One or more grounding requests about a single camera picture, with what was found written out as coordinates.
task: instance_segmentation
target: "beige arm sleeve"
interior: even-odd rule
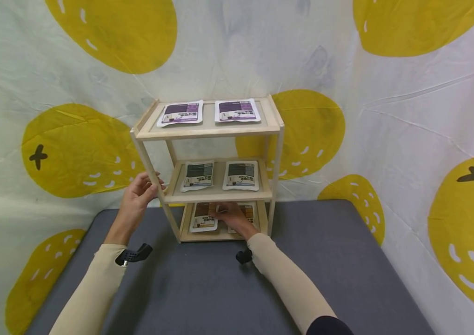
[[[79,286],[58,316],[50,335],[100,334],[104,318],[120,286],[124,267],[115,260],[121,244],[102,244]]]
[[[301,271],[265,234],[255,234],[248,240],[255,267],[278,292],[287,310],[303,334],[319,316],[335,313],[311,279]]]

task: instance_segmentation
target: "black handle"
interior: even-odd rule
[[[120,256],[118,256],[118,258],[116,258],[116,264],[123,265],[124,261],[143,261],[149,256],[149,254],[151,254],[152,251],[153,248],[147,243],[142,244],[142,246],[137,251],[126,249],[120,254]]]
[[[244,251],[239,251],[236,255],[235,258],[237,258],[237,261],[241,264],[244,265],[247,262],[252,260],[252,251],[250,249],[246,249]]]

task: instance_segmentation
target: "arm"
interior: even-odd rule
[[[254,255],[255,266],[272,283],[300,332],[305,334],[322,316],[335,318],[334,311],[307,275],[278,249],[270,237],[259,233],[248,222],[236,203],[220,202],[218,205],[227,212],[209,214],[223,220],[244,237]]]
[[[147,173],[139,174],[125,189],[120,210],[88,271],[61,311],[50,335],[100,334],[104,318],[125,274],[115,260],[125,250],[146,206],[157,195]]]

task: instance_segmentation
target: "top shelf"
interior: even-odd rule
[[[230,137],[238,135],[276,134],[283,127],[283,120],[278,109],[268,95],[264,98],[254,98],[261,116],[260,122],[214,122],[214,103],[216,100],[206,100],[203,106],[203,122],[195,124],[176,124],[157,128],[156,123],[162,110],[169,103],[155,100],[132,128],[135,137],[142,141],[179,140],[184,138]]]

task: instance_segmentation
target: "wooden shelf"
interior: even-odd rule
[[[222,240],[241,240],[238,234],[230,234],[227,227],[219,227],[215,232],[190,233],[188,227],[190,225],[190,216],[196,202],[211,201],[237,201],[252,202],[257,205],[257,211],[254,215],[254,222],[259,225],[262,233],[270,235],[272,232],[272,223],[274,219],[274,209],[276,204],[276,190],[278,188],[278,174],[280,170],[281,153],[283,148],[283,134],[285,132],[285,124],[276,108],[276,104],[272,100],[271,95],[262,98],[253,98],[257,106],[260,122],[214,122],[215,100],[204,100],[203,105],[203,121],[195,124],[176,124],[164,128],[157,128],[156,123],[164,107],[169,103],[177,102],[159,102],[153,101],[151,106],[140,117],[138,122],[131,128],[131,137],[134,145],[140,155],[142,164],[144,165],[149,177],[158,187],[157,195],[160,205],[164,209],[171,230],[173,231],[177,242],[192,241],[222,241]],[[231,99],[226,101],[236,101],[241,99]],[[186,176],[185,163],[200,162],[207,159],[198,160],[179,160],[174,149],[173,140],[184,140],[193,138],[206,137],[235,137],[240,135],[264,135],[265,147],[262,157],[250,158],[227,158],[212,159],[215,164],[213,166],[213,186],[202,190],[191,190],[181,192],[181,184]],[[274,166],[272,170],[272,180],[268,180],[265,159],[269,157],[269,150],[272,149],[272,141],[274,144]],[[167,150],[170,154],[174,170],[167,184],[166,190],[160,187],[158,178],[153,168],[153,163],[146,150],[144,142],[146,141],[165,141]],[[249,190],[223,190],[222,184],[226,173],[227,161],[243,161],[254,160],[258,162],[259,173],[257,179],[259,183],[258,191]],[[268,216],[265,209],[265,201],[270,202],[268,208]],[[177,225],[177,220],[170,211],[170,204],[186,204],[181,226]]]
[[[140,141],[179,140],[184,138],[200,137],[230,137],[236,135],[277,134],[283,121],[275,108],[272,98],[255,98],[255,104],[260,122],[214,122],[215,100],[204,101],[203,122],[195,124],[175,124],[164,128],[157,128],[156,123],[162,110],[170,102],[155,100],[133,127],[135,138]]]
[[[255,227],[258,228],[262,233],[267,234],[268,218],[265,202],[256,201],[255,208],[257,209],[254,213]],[[239,234],[230,234],[227,232],[227,226],[223,223],[219,224],[218,229],[213,230],[212,232],[191,233],[189,228],[193,210],[194,204],[192,203],[187,204],[183,211],[183,218],[181,219],[180,226],[181,242],[242,240],[242,237]]]
[[[201,160],[187,160],[188,162],[206,161]],[[226,162],[234,160],[249,160],[257,161],[259,167],[258,191],[250,190],[222,190],[224,175],[226,173]],[[164,199],[168,204],[184,203],[184,202],[209,202],[209,201],[257,201],[270,200],[272,198],[272,190],[268,183],[268,175],[266,171],[265,161],[262,158],[222,158],[214,159],[213,167],[213,186],[202,190],[193,190],[181,192],[181,185],[187,175],[185,162],[177,161],[172,173],[170,183],[164,193]]]

